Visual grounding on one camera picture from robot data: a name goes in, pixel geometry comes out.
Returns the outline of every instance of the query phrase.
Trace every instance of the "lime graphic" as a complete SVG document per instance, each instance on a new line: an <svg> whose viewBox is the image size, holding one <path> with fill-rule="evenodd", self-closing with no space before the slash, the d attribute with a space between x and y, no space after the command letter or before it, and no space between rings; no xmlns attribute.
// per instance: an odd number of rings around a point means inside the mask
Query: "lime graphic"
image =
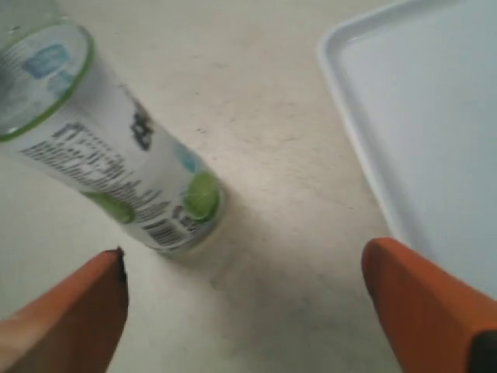
<svg viewBox="0 0 497 373"><path fill-rule="evenodd" d="M188 186L183 199L186 213L200 223L214 217L219 206L219 187L216 178L209 173L197 173Z"/></svg>
<svg viewBox="0 0 497 373"><path fill-rule="evenodd" d="M129 204L107 196L104 193L87 192L82 194L98 204L107 214L116 219L119 223L131 223L134 220L134 211Z"/></svg>

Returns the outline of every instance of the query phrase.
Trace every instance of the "white tray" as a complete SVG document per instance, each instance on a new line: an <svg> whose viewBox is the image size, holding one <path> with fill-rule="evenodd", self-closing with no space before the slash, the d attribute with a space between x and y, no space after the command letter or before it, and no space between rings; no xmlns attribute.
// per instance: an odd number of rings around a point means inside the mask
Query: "white tray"
<svg viewBox="0 0 497 373"><path fill-rule="evenodd" d="M318 54L393 235L497 298L497 1L393 5Z"/></svg>

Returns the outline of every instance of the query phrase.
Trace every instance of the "white table surface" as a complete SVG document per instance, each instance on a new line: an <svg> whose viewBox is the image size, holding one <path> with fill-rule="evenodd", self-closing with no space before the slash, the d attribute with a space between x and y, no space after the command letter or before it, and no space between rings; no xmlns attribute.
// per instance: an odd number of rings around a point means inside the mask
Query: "white table surface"
<svg viewBox="0 0 497 373"><path fill-rule="evenodd" d="M172 262L1 158L0 317L121 245L130 313L110 373L399 372L360 274L388 231L315 57L329 27L386 2L64 0L231 199L204 250Z"/></svg>

